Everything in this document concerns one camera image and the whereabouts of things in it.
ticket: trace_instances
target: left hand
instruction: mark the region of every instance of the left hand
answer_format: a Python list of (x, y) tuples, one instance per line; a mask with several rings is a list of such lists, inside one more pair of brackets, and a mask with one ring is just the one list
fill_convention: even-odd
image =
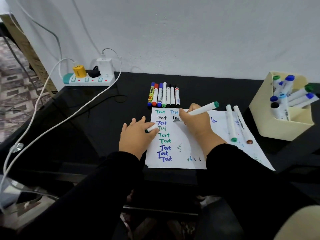
[(119, 152), (128, 152), (139, 160), (141, 159), (142, 154), (159, 132), (159, 129), (154, 129), (150, 133), (146, 133), (145, 130), (155, 123), (145, 122), (146, 117), (143, 116), (139, 122), (136, 122), (136, 119), (133, 118), (129, 126), (127, 124), (123, 125), (120, 135)]

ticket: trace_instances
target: yellow plug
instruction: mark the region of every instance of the yellow plug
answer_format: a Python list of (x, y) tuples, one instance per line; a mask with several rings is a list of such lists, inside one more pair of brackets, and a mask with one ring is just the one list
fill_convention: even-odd
[(84, 78), (87, 76), (86, 69), (83, 65), (77, 65), (73, 67), (75, 76), (78, 78)]

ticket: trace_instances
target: white paper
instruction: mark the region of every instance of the white paper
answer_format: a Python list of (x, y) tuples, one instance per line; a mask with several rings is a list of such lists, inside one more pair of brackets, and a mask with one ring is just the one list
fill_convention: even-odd
[[(231, 142), (230, 140), (227, 113), (216, 110), (211, 110), (208, 113), (214, 133), (227, 143), (243, 150), (254, 160), (274, 170), (251, 132), (249, 132), (249, 135), (252, 136), (253, 144), (246, 143), (235, 112), (232, 113), (236, 124), (237, 142)], [(194, 137), (189, 133), (186, 125), (182, 121), (174, 122), (178, 114), (179, 109), (152, 108), (151, 122), (155, 122), (159, 126), (160, 132), (146, 152), (146, 165), (149, 168), (207, 169), (203, 152)]]

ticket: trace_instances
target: desk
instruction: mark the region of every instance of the desk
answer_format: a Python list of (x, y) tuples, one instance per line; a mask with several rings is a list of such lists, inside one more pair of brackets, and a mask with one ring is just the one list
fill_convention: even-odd
[[(142, 116), (150, 121), (151, 110), (147, 108), (150, 84), (164, 81), (168, 85), (179, 84), (182, 108), (188, 108), (192, 102), (203, 106), (218, 101), (218, 110), (224, 110), (227, 104), (238, 105), (249, 129), (278, 173), (303, 161), (320, 147), (316, 139), (320, 134), (319, 104), (312, 107), (316, 125), (293, 142), (259, 135), (248, 106), (262, 80), (124, 72), (114, 87), (86, 106), (73, 119), (52, 130), (27, 149), (15, 163), (10, 177), (25, 185), (40, 185), (43, 188), (47, 188), (46, 182), (52, 180), (74, 183), (81, 181), (101, 162), (101, 157), (118, 150), (123, 123), (130, 123), (133, 117), (140, 119)], [(315, 87), (320, 90), (320, 84), (315, 84)], [(54, 100), (38, 112), (29, 133), (21, 142), (29, 144), (104, 89), (105, 87), (64, 87)], [(26, 127), (27, 123), (0, 145), (1, 161)], [(176, 187), (172, 192), (176, 189), (185, 192), (187, 187), (202, 195), (216, 194), (214, 186), (206, 187), (205, 170), (149, 169), (144, 161), (145, 155), (141, 159), (144, 173), (140, 184), (142, 189), (148, 187), (148, 190), (158, 190), (170, 185)]]

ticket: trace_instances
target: pen holder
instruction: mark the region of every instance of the pen holder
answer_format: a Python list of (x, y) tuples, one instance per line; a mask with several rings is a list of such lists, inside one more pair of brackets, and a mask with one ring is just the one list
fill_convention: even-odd
[(293, 91), (304, 88), (307, 79), (299, 74), (269, 72), (251, 101), (249, 108), (258, 128), (259, 134), (285, 141), (293, 141), (307, 129), (314, 125), (311, 116), (311, 106), (304, 108), (289, 107), (291, 121), (278, 120), (271, 112), (270, 98), (273, 96), (272, 78), (280, 76), (284, 80), (288, 75), (294, 75)]

